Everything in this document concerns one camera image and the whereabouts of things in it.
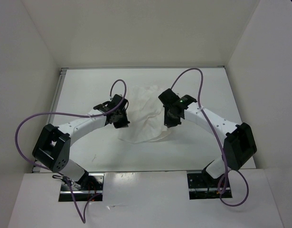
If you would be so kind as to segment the white pleated skirt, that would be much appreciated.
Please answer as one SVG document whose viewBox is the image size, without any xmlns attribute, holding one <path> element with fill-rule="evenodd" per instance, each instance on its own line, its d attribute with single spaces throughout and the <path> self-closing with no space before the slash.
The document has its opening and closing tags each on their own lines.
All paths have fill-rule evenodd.
<svg viewBox="0 0 292 228">
<path fill-rule="evenodd" d="M 164 107 L 158 96 L 165 88 L 157 85 L 129 88 L 127 117 L 129 127 L 121 128 L 118 139 L 128 143 L 154 142 L 167 137 L 171 130 L 164 125 Z"/>
</svg>

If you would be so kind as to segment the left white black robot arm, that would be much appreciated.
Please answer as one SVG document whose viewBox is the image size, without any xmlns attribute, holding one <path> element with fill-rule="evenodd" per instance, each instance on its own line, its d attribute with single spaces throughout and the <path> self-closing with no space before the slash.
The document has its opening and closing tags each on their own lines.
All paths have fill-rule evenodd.
<svg viewBox="0 0 292 228">
<path fill-rule="evenodd" d="M 94 130 L 112 124 L 116 129 L 129 126 L 126 113 L 128 100 L 114 95 L 111 101 L 96 105 L 86 115 L 63 125 L 43 127 L 32 155 L 53 173 L 68 178 L 72 185 L 83 190 L 93 179 L 89 172 L 70 159 L 71 146 Z"/>
</svg>

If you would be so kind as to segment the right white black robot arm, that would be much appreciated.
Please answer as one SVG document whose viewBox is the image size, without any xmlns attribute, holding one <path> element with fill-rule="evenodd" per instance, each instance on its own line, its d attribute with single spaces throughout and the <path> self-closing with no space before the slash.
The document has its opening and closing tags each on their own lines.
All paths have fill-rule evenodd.
<svg viewBox="0 0 292 228">
<path fill-rule="evenodd" d="M 218 139 L 223 154 L 203 169 L 202 181 L 214 186 L 226 171 L 238 171 L 256 153 L 257 148 L 251 127 L 236 124 L 204 108 L 185 95 L 179 97 L 170 88 L 158 96 L 164 107 L 164 125 L 167 128 L 181 124 L 182 120 L 195 123 Z"/>
</svg>

